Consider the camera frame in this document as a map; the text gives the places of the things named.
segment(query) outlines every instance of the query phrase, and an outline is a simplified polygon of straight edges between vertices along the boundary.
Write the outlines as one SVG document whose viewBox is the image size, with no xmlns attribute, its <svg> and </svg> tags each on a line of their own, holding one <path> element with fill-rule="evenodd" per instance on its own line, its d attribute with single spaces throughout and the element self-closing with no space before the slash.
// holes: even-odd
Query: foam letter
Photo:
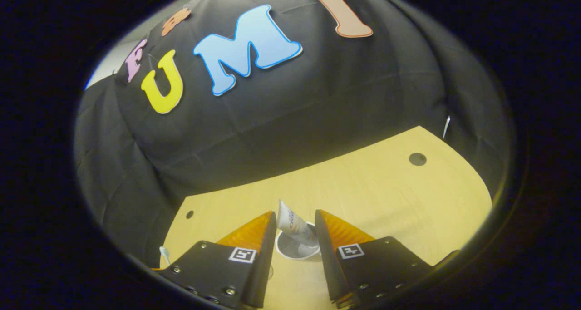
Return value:
<svg viewBox="0 0 581 310">
<path fill-rule="evenodd" d="M 158 85 L 155 83 L 155 71 L 152 70 L 145 76 L 141 82 L 141 89 L 145 91 L 149 103 L 158 113 L 168 113 L 174 109 L 180 102 L 183 93 L 183 82 L 180 72 L 174 62 L 175 50 L 170 50 L 159 60 L 158 68 L 163 68 L 166 72 L 167 80 L 170 82 L 170 93 L 165 97 L 159 92 Z"/>
<path fill-rule="evenodd" d="M 167 22 L 163 25 L 162 37 L 170 33 L 170 31 L 172 31 L 176 25 L 180 24 L 181 21 L 183 21 L 191 12 L 192 11 L 188 8 L 182 8 L 177 13 L 175 13 L 174 16 L 170 17 L 170 19 L 168 19 Z"/>
<path fill-rule="evenodd" d="M 226 74 L 223 64 L 242 76 L 251 74 L 250 46 L 256 50 L 256 66 L 269 68 L 298 56 L 303 47 L 291 42 L 272 20 L 270 5 L 262 5 L 242 14 L 236 23 L 234 40 L 210 34 L 193 48 L 200 55 L 214 82 L 212 93 L 222 95 L 236 84 L 234 75 Z"/>
<path fill-rule="evenodd" d="M 139 71 L 140 64 L 137 63 L 138 60 L 141 60 L 141 56 L 143 56 L 143 50 L 141 48 L 147 43 L 147 39 L 141 40 L 141 42 L 131 51 L 127 59 L 125 59 L 125 63 L 127 64 L 127 72 L 129 72 L 129 78 L 127 82 L 131 82 L 133 76 L 137 74 Z"/>
<path fill-rule="evenodd" d="M 369 37 L 373 34 L 371 27 L 365 25 L 344 0 L 319 0 L 333 15 L 337 22 L 338 35 L 346 38 Z"/>
</svg>

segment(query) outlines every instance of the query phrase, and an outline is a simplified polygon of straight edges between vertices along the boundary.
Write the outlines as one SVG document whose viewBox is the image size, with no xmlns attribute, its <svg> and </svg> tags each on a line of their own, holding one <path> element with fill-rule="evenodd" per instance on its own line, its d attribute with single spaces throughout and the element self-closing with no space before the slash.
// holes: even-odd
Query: toothpaste tube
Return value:
<svg viewBox="0 0 581 310">
<path fill-rule="evenodd" d="M 300 244 L 304 244 L 309 248 L 314 248 L 319 245 L 319 241 L 309 225 L 307 225 L 301 217 L 298 217 L 296 213 L 290 210 L 282 200 L 278 200 L 277 220 L 278 229 L 292 237 L 293 240 Z"/>
</svg>

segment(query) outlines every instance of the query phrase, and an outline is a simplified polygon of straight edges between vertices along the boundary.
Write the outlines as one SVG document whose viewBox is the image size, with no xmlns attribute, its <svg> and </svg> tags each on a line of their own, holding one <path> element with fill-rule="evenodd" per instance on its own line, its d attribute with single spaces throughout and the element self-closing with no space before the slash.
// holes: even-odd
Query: wooden table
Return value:
<svg viewBox="0 0 581 310">
<path fill-rule="evenodd" d="M 416 166 L 412 153 L 427 162 Z M 259 182 L 190 196 L 164 246 L 175 261 L 195 242 L 216 242 L 273 210 L 282 199 L 305 221 L 316 209 L 375 238 L 392 236 L 430 265 L 462 248 L 492 208 L 477 172 L 456 151 L 418 126 L 352 153 Z M 194 215 L 186 218 L 189 211 Z M 160 257 L 162 268 L 166 261 Z M 272 255 L 264 309 L 334 309 L 321 262 Z"/>
</svg>

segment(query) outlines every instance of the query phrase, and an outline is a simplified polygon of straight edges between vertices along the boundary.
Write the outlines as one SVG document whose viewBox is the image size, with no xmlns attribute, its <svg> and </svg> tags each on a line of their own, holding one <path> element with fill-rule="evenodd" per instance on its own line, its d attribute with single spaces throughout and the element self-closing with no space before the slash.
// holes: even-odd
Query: white wall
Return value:
<svg viewBox="0 0 581 310">
<path fill-rule="evenodd" d="M 143 21 L 122 39 L 119 39 L 118 44 L 101 60 L 95 69 L 95 72 L 93 72 L 93 76 L 89 79 L 85 89 L 110 76 L 113 71 L 115 71 L 115 73 L 118 72 L 119 68 L 124 64 L 125 58 L 127 58 L 127 55 L 129 55 L 129 52 L 135 48 L 137 43 L 139 43 L 139 41 L 141 41 L 141 39 L 143 39 L 143 37 L 145 37 L 154 26 L 170 18 L 189 1 L 190 0 L 175 0 L 171 4 L 161 8 L 149 19 Z"/>
<path fill-rule="evenodd" d="M 110 76 L 113 74 L 113 71 L 115 71 L 115 73 L 118 72 L 121 66 L 125 64 L 125 58 L 127 58 L 127 55 L 129 55 L 129 52 L 135 48 L 137 43 L 139 43 L 139 40 L 118 44 L 111 49 L 103 60 L 101 60 L 99 66 L 95 69 L 95 72 L 93 72 L 93 76 L 89 79 L 85 89 Z"/>
</svg>

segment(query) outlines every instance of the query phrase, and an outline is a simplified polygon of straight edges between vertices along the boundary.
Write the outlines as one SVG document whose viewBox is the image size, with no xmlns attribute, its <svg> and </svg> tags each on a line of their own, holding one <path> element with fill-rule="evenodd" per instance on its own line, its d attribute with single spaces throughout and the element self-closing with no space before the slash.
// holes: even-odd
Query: screw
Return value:
<svg viewBox="0 0 581 310">
<path fill-rule="evenodd" d="M 197 295 L 197 291 L 196 291 L 196 290 L 195 290 L 193 287 L 191 287 L 191 286 L 188 286 L 188 287 L 186 287 L 185 289 L 186 289 L 186 290 L 188 290 L 188 291 L 190 291 L 191 293 L 194 293 L 194 294 L 196 294 L 196 295 Z"/>
</svg>

